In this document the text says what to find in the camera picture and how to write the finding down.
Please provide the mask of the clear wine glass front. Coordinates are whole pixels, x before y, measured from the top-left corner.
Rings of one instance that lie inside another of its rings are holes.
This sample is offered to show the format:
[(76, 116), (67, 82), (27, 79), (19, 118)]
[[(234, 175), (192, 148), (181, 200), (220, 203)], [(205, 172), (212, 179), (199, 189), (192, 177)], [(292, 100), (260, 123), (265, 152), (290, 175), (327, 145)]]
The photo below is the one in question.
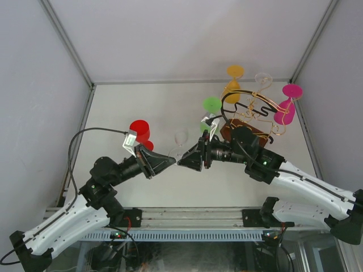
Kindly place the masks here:
[(178, 130), (174, 135), (176, 146), (169, 151), (168, 155), (173, 157), (177, 162), (183, 156), (183, 148), (188, 141), (188, 136), (189, 132), (187, 128)]

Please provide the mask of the red wine glass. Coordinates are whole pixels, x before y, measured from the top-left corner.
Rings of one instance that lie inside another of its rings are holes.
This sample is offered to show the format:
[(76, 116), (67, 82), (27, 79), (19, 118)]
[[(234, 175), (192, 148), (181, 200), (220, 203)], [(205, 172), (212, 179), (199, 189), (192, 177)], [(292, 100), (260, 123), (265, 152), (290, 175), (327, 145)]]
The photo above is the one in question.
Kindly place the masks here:
[(135, 120), (130, 125), (130, 130), (136, 132), (136, 141), (144, 145), (148, 150), (154, 149), (154, 144), (150, 141), (150, 126), (145, 120)]

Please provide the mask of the green wine glass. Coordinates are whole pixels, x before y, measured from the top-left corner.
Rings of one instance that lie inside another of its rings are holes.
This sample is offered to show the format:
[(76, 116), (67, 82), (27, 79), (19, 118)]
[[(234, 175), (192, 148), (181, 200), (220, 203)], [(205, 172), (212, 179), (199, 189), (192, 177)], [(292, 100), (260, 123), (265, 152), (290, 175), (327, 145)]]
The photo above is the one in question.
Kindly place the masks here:
[(222, 107), (221, 99), (216, 96), (210, 96), (203, 101), (203, 107), (209, 114), (216, 116)]

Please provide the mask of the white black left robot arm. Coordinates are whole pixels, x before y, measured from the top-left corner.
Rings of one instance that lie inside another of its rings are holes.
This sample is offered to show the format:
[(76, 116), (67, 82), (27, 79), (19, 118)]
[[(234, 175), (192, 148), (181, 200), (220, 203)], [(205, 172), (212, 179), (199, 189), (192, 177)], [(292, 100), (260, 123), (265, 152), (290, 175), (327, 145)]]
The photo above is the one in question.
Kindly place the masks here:
[(176, 162), (141, 144), (135, 153), (120, 164), (106, 156), (99, 158), (73, 200), (33, 229), (10, 235), (24, 271), (44, 271), (63, 250), (88, 233), (121, 225), (125, 210), (115, 197), (115, 186), (139, 174), (151, 179)]

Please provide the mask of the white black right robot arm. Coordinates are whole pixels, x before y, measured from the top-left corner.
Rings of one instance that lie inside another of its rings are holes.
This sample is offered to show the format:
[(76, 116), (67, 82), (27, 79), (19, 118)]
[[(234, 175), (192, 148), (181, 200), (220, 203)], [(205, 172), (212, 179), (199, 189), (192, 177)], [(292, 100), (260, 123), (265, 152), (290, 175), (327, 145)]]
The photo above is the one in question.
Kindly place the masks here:
[(253, 180), (290, 189), (309, 200), (309, 204), (299, 205), (268, 197), (259, 211), (266, 227), (317, 226), (345, 243), (361, 243), (362, 190), (344, 190), (307, 174), (283, 156), (260, 146), (258, 136), (244, 126), (231, 131), (230, 142), (221, 142), (205, 131), (178, 165), (201, 171), (210, 168), (213, 161), (244, 164), (245, 173)]

